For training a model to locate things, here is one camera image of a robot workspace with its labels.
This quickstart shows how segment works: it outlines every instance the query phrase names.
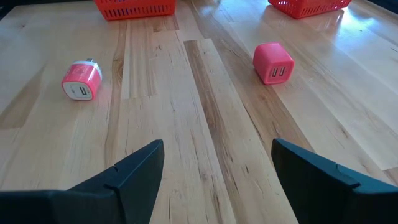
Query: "red basket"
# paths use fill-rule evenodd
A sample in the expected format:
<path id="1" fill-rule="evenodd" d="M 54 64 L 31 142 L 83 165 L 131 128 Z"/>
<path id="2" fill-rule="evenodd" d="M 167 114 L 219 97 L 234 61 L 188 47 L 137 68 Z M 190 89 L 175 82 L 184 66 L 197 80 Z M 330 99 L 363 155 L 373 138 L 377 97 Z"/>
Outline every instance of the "red basket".
<path id="1" fill-rule="evenodd" d="M 275 8 L 295 19 L 347 7 L 351 0 L 268 0 Z"/>
<path id="2" fill-rule="evenodd" d="M 94 0 L 106 20 L 174 14 L 176 0 Z"/>

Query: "wood plank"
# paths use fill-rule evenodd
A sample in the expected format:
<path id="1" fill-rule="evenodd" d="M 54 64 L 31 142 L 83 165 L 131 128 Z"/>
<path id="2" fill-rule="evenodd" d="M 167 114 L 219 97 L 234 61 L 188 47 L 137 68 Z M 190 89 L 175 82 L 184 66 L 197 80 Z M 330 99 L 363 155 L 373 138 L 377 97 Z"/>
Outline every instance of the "wood plank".
<path id="1" fill-rule="evenodd" d="M 165 143 L 152 223 L 236 223 L 185 48 L 176 32 L 163 31 L 153 34 L 153 51 L 159 94 L 130 101 L 127 141 Z"/>
<path id="2" fill-rule="evenodd" d="M 218 11 L 222 12 L 221 16 L 218 11 L 200 12 L 203 16 L 209 18 L 210 15 L 216 21 L 224 24 L 227 22 L 242 22 L 242 21 L 257 21 L 259 15 L 257 12 L 254 13 L 253 8 L 249 1 L 218 1 Z M 267 3 L 267 1 L 258 1 L 256 8 L 260 11 Z M 199 2 L 194 2 L 197 8 L 202 8 Z"/>
<path id="3" fill-rule="evenodd" d="M 199 31 L 188 4 L 184 1 L 177 1 L 177 8 L 178 10 L 175 12 L 175 17 L 177 18 L 178 27 L 180 28 L 180 30 L 177 31 L 178 38 L 182 41 L 202 39 L 203 36 Z"/>
<path id="4" fill-rule="evenodd" d="M 232 24 L 234 24 L 234 23 L 233 22 L 229 22 L 229 23 L 223 24 L 223 27 L 225 28 L 225 31 L 240 46 L 240 48 L 242 50 L 244 50 L 248 55 L 251 55 L 252 53 L 245 47 L 244 43 L 239 38 L 239 35 L 235 32 Z"/>
<path id="5" fill-rule="evenodd" d="M 297 222 L 212 41 L 185 47 L 238 223 Z"/>
<path id="6" fill-rule="evenodd" d="M 122 81 L 123 81 L 123 67 L 124 67 L 124 53 L 126 46 L 126 31 L 127 22 L 121 21 L 119 24 L 118 38 L 115 39 L 116 49 L 112 59 L 112 67 L 109 80 L 108 93 L 111 98 L 107 99 L 109 111 L 107 110 L 108 128 L 106 130 L 106 137 L 104 142 L 104 163 L 105 167 L 113 166 L 116 162 L 114 158 L 114 148 L 116 147 L 116 140 L 118 136 L 118 124 L 120 115 L 120 101 L 122 98 Z"/>
<path id="7" fill-rule="evenodd" d="M 353 111 L 351 116 L 347 116 L 346 111 L 335 113 L 342 125 L 374 159 L 380 169 L 389 169 L 398 165 L 398 152 L 390 150 L 397 142 L 398 122 L 396 122 L 396 116 L 391 111 L 398 103 L 396 94 L 303 22 L 291 21 L 286 23 L 285 26 L 280 26 L 278 20 L 271 19 L 277 14 L 279 12 L 276 10 L 270 10 L 264 20 L 276 34 L 284 37 L 283 39 L 293 46 L 296 52 L 299 52 L 298 57 L 301 62 L 306 62 L 303 63 L 304 68 L 318 71 L 318 76 L 326 79 L 332 86 L 339 89 L 343 97 L 355 100 L 355 107 L 362 107 L 360 110 Z M 327 90 L 319 84 L 315 86 Z M 345 104 L 345 107 L 339 106 L 338 108 L 342 110 L 347 106 L 350 105 Z M 364 123 L 360 119 L 354 123 L 351 118 L 359 118 L 358 112 L 362 112 L 362 118 L 369 120 L 369 122 Z M 366 134 L 364 136 L 361 133 L 372 129 L 382 131 L 383 134 L 379 134 L 375 138 L 375 135 Z"/>
<path id="8" fill-rule="evenodd" d="M 166 30 L 179 30 L 177 18 L 172 16 L 157 16 L 147 19 L 152 24 L 153 32 L 161 32 Z"/>
<path id="9" fill-rule="evenodd" d="M 246 51 L 234 41 L 218 21 L 212 17 L 206 17 L 203 21 L 204 15 L 195 11 L 197 7 L 204 7 L 205 2 L 195 1 L 187 4 L 194 13 L 203 36 L 213 40 L 269 157 L 271 157 L 271 144 L 274 138 L 284 138 L 311 150 L 310 144 L 274 89 L 264 86 L 258 78 L 253 69 L 251 57 Z"/>
<path id="10" fill-rule="evenodd" d="M 152 55 L 152 26 L 155 21 L 137 19 L 130 21 L 130 34 L 127 40 L 127 56 L 130 61 L 127 79 L 129 79 L 130 98 L 156 95 L 154 74 L 149 65 Z"/>
<path id="11" fill-rule="evenodd" d="M 132 42 L 132 37 L 131 37 L 131 21 L 126 22 L 126 41 L 124 43 L 124 56 L 123 59 L 127 63 L 123 63 L 123 77 L 121 80 L 121 99 L 130 99 L 130 83 L 131 83 L 131 42 Z"/>
<path id="12" fill-rule="evenodd" d="M 28 81 L 0 114 L 0 129 L 21 128 L 39 97 L 44 66 Z"/>
<path id="13" fill-rule="evenodd" d="M 274 90 L 317 154 L 363 174 L 391 183 L 334 114 L 336 112 L 345 116 L 352 114 L 350 116 L 351 121 L 360 119 L 358 122 L 364 123 L 367 117 L 359 116 L 361 112 L 358 106 L 354 106 L 358 105 L 355 101 L 352 102 L 352 99 L 348 99 L 339 90 L 334 89 L 330 83 L 325 82 L 319 76 L 316 68 L 304 69 L 303 66 L 307 63 L 300 52 L 297 52 L 295 47 L 290 45 L 290 42 L 285 41 L 266 24 L 235 22 L 231 26 L 246 44 L 251 54 L 254 53 L 256 46 L 263 42 L 279 41 L 291 56 L 296 58 L 294 74 L 290 80 L 283 85 L 274 86 Z M 347 107 L 351 107 L 353 112 L 349 113 Z M 366 131 L 373 131 L 372 134 L 380 136 L 383 135 L 378 133 L 383 129 L 366 129 Z"/>
<path id="14" fill-rule="evenodd" d="M 392 44 L 398 45 L 397 15 L 364 0 L 353 1 L 348 9 L 354 18 L 362 22 L 369 30 Z"/>
<path id="15" fill-rule="evenodd" d="M 90 14 L 81 15 L 83 22 L 73 19 L 75 14 L 81 13 L 75 10 L 77 6 L 82 11 L 97 10 L 91 2 L 79 2 L 78 5 L 54 4 L 47 6 L 46 10 L 49 13 L 54 11 L 55 15 L 61 8 L 62 13 L 54 16 L 56 19 L 52 26 L 48 26 L 49 17 L 46 16 L 36 17 L 35 24 L 30 23 L 32 26 L 45 26 L 45 29 L 40 28 L 36 32 L 43 31 L 46 38 L 42 39 L 41 44 L 51 40 L 48 44 L 53 49 L 43 55 L 38 54 L 38 49 L 31 48 L 28 51 L 32 55 L 36 52 L 46 63 L 36 103 L 23 127 L 19 128 L 14 155 L 8 160 L 6 170 L 1 171 L 4 174 L 1 180 L 3 190 L 66 189 L 106 168 L 104 141 L 111 101 L 109 92 L 113 55 L 105 55 L 104 52 L 115 51 L 119 23 L 105 24 Z M 57 32 L 58 26 L 71 32 L 61 35 Z M 40 35 L 34 31 L 32 28 L 32 33 L 27 34 L 26 39 L 32 36 L 37 38 L 35 41 L 39 41 Z M 109 35 L 101 35 L 103 32 L 109 32 Z M 77 39 L 85 46 L 84 49 L 76 45 Z M 55 40 L 62 42 L 62 45 L 55 44 Z M 24 51 L 14 52 L 9 56 L 17 58 L 21 52 Z M 97 59 L 103 69 L 101 91 L 91 102 L 72 101 L 65 96 L 60 82 L 74 60 L 87 57 Z M 24 60 L 25 58 L 20 58 L 15 63 Z M 37 71 L 26 70 L 17 75 L 28 77 L 31 72 Z"/>
<path id="16" fill-rule="evenodd" d="M 304 23 L 317 30 L 319 19 L 309 17 Z M 398 93 L 398 77 L 393 72 L 398 62 L 398 45 L 369 30 L 349 12 L 342 16 L 340 24 L 330 24 L 322 35 L 388 89 Z"/>
<path id="17" fill-rule="evenodd" d="M 16 37 L 24 31 L 24 27 L 37 13 L 36 7 L 18 7 L 7 13 L 5 19 L 0 20 L 0 51 L 15 41 Z"/>

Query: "pink wall charger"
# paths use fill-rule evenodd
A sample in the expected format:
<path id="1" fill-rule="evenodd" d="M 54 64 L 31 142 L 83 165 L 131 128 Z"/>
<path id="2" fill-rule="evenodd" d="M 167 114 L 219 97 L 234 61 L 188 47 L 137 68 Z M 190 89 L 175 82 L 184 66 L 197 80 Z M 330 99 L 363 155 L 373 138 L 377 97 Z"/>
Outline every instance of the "pink wall charger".
<path id="1" fill-rule="evenodd" d="M 101 85 L 102 73 L 91 58 L 75 61 L 62 80 L 63 91 L 73 100 L 92 100 Z"/>
<path id="2" fill-rule="evenodd" d="M 278 42 L 260 44 L 253 56 L 253 65 L 266 85 L 287 81 L 293 72 L 294 60 Z"/>

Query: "white charger label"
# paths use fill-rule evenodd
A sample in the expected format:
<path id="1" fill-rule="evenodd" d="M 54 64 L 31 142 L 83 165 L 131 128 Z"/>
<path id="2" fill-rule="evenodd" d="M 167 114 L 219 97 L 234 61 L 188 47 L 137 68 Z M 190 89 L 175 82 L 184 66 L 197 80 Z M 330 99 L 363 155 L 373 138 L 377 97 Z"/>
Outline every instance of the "white charger label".
<path id="1" fill-rule="evenodd" d="M 74 100 L 91 100 L 93 97 L 88 86 L 83 83 L 67 82 L 63 84 L 63 89 Z"/>

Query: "light wood surface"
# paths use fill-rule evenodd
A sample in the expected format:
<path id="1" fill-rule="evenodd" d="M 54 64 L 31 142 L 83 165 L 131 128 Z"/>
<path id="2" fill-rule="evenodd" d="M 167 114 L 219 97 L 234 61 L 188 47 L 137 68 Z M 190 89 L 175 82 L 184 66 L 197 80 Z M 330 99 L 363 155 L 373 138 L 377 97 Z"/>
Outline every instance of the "light wood surface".
<path id="1" fill-rule="evenodd" d="M 255 47 L 294 74 L 264 86 Z M 104 79 L 67 98 L 74 60 Z M 151 223 L 296 223 L 270 160 L 284 138 L 398 184 L 398 16 L 363 0 L 294 20 L 266 1 L 177 1 L 106 22 L 93 2 L 19 6 L 0 21 L 0 189 L 67 189 L 165 143 Z"/>

